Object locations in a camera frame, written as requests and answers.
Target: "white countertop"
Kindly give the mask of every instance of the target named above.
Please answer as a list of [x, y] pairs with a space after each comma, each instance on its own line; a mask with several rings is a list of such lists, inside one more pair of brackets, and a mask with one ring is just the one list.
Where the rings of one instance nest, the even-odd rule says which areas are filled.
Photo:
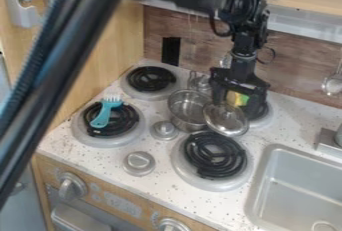
[[[139, 65], [146, 65], [146, 63], [149, 61], [142, 60]], [[177, 70], [182, 73], [184, 83], [188, 71], [179, 68]], [[123, 93], [119, 87], [119, 81], [115, 81], [111, 87], [115, 92]], [[263, 149], [272, 144], [282, 144], [333, 159], [316, 152], [313, 144], [322, 127], [337, 129], [342, 122], [342, 110], [273, 92], [269, 92], [268, 97], [275, 114], [272, 124], [268, 127], [250, 130], [243, 137], [236, 139], [252, 155], [253, 174]], [[72, 136], [71, 122], [68, 120], [44, 138], [38, 152], [218, 230], [260, 230], [247, 219], [243, 209], [253, 175], [240, 188], [224, 193], [203, 191], [185, 183], [171, 166], [170, 152], [178, 139], [184, 138], [186, 134], [180, 134], [173, 141], [161, 142], [153, 139], [149, 133], [149, 127], [153, 123], [169, 119], [169, 112], [165, 111], [166, 100], [147, 102], [130, 98], [127, 95], [123, 99], [137, 106], [147, 120], [146, 131], [133, 144], [113, 149], [99, 149], [83, 145]], [[154, 172], [137, 178], [123, 170], [121, 165], [124, 157], [135, 151], [146, 151], [154, 156], [157, 162]]]

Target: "small metal bowl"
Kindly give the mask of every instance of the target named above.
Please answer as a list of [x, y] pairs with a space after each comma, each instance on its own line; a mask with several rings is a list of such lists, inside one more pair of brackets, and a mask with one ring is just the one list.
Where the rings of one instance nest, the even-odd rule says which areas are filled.
[[172, 93], [168, 99], [171, 122], [178, 129], [190, 133], [207, 129], [203, 107], [210, 101], [210, 97], [198, 91], [180, 90]]

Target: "sink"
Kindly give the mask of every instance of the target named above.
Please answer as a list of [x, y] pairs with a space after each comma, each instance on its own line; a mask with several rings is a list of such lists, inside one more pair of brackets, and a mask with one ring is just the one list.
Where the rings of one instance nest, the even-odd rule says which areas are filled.
[[245, 213], [264, 230], [341, 231], [342, 165], [285, 146], [269, 146]]

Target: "burner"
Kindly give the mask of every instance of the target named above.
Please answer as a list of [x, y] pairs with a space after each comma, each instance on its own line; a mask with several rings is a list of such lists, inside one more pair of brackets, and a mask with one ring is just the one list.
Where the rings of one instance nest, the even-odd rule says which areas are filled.
[[91, 127], [90, 122], [100, 113], [102, 104], [96, 102], [83, 112], [84, 123], [87, 132], [92, 137], [115, 137], [130, 131], [139, 122], [139, 115], [135, 109], [129, 105], [121, 105], [112, 108], [109, 123], [102, 129]]
[[136, 68], [126, 79], [130, 86], [140, 92], [161, 91], [176, 82], [176, 77], [169, 70], [153, 66]]
[[263, 118], [264, 116], [266, 116], [268, 113], [268, 104], [265, 102], [264, 104], [261, 105], [261, 107], [259, 108], [258, 113], [256, 113], [251, 119], [250, 121], [254, 121], [254, 120], [258, 120], [260, 118]]
[[272, 123], [274, 117], [272, 104], [266, 102], [263, 107], [260, 108], [258, 114], [249, 121], [250, 128], [265, 128]]
[[245, 151], [232, 139], [206, 132], [184, 142], [186, 159], [202, 178], [224, 178], [239, 173], [247, 161]]
[[238, 188], [252, 174], [252, 159], [236, 141], [215, 132], [181, 139], [171, 153], [175, 172], [187, 183], [211, 192]]
[[95, 129], [90, 122], [101, 110], [101, 103], [88, 105], [75, 114], [71, 122], [71, 132], [81, 143], [97, 148], [115, 148], [134, 142], [145, 130], [146, 122], [142, 112], [124, 103], [112, 109], [109, 124], [103, 129]]
[[156, 63], [157, 66], [136, 67], [122, 76], [120, 86], [132, 98], [157, 101], [167, 99], [180, 89], [180, 79], [171, 66]]

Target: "toothbrush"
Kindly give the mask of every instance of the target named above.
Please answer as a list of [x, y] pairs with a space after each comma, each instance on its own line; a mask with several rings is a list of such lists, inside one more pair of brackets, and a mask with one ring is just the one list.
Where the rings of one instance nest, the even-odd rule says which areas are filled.
[[90, 122], [91, 127], [102, 129], [108, 125], [112, 108], [120, 107], [123, 102], [118, 94], [106, 93], [101, 100], [102, 108], [99, 115]]

